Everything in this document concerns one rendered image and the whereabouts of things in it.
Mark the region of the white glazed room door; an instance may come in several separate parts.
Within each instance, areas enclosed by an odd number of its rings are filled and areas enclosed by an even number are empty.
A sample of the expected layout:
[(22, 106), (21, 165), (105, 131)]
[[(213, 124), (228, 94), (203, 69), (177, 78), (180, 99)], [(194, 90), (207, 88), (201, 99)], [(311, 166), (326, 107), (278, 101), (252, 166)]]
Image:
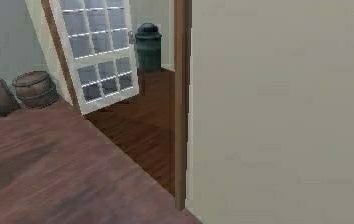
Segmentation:
[(139, 94), (129, 0), (48, 0), (83, 115)]

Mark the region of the dark green bin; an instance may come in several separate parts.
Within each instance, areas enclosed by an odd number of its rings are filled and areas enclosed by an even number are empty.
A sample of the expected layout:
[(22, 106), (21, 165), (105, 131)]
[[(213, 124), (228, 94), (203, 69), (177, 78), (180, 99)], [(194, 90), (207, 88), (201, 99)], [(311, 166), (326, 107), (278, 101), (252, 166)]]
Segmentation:
[(135, 34), (139, 69), (143, 72), (161, 70), (161, 39), (158, 27), (153, 23), (143, 23)]

